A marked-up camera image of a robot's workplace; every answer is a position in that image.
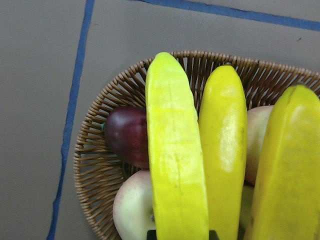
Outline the dark red mango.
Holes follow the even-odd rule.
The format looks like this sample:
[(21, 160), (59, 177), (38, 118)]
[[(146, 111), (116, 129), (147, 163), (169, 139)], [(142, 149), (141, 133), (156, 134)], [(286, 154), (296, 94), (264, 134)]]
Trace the dark red mango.
[(132, 166), (149, 168), (146, 109), (120, 106), (107, 117), (104, 138), (118, 158)]

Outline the yellow green mango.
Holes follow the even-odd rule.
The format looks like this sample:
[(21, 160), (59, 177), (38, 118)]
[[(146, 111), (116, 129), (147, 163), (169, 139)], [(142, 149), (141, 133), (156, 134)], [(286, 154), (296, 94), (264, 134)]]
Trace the yellow green mango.
[(253, 203), (254, 187), (245, 185), (242, 189), (241, 207), (239, 225), (242, 229), (246, 229), (251, 217), (251, 208)]

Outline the yellow banana with grey tip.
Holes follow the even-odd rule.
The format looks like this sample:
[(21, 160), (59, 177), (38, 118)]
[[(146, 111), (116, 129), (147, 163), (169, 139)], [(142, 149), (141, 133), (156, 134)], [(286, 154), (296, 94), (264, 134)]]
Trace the yellow banana with grey tip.
[(320, 237), (320, 100), (288, 87), (271, 111), (262, 145), (246, 240)]

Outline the brown wicker basket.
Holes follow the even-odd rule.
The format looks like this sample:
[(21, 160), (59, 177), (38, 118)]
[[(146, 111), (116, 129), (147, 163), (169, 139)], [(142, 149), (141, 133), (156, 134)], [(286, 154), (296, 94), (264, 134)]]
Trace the brown wicker basket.
[[(285, 89), (295, 84), (304, 84), (316, 94), (320, 92), (320, 74), (306, 68), (211, 51), (182, 50), (172, 55), (187, 74), (196, 109), (200, 108), (210, 73), (225, 64), (237, 71), (248, 109), (275, 104)], [(110, 150), (103, 124), (116, 107), (145, 105), (146, 75), (151, 62), (152, 58), (147, 58), (131, 65), (98, 93), (76, 138), (76, 193), (87, 222), (100, 240), (120, 238), (113, 221), (114, 199), (123, 182), (138, 171)]]

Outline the yellow banana middle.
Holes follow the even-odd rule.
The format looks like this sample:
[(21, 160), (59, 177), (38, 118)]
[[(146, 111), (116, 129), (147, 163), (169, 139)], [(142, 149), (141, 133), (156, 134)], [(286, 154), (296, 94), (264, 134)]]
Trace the yellow banana middle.
[(209, 76), (199, 111), (209, 229), (236, 240), (247, 159), (247, 106), (242, 82), (231, 65)]

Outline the bright yellow banana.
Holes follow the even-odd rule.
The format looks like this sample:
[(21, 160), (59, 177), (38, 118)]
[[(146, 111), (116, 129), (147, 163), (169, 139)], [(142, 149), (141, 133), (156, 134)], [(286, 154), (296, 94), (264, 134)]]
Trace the bright yellow banana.
[(209, 217), (198, 115), (188, 77), (167, 52), (151, 62), (145, 86), (156, 237), (207, 240)]

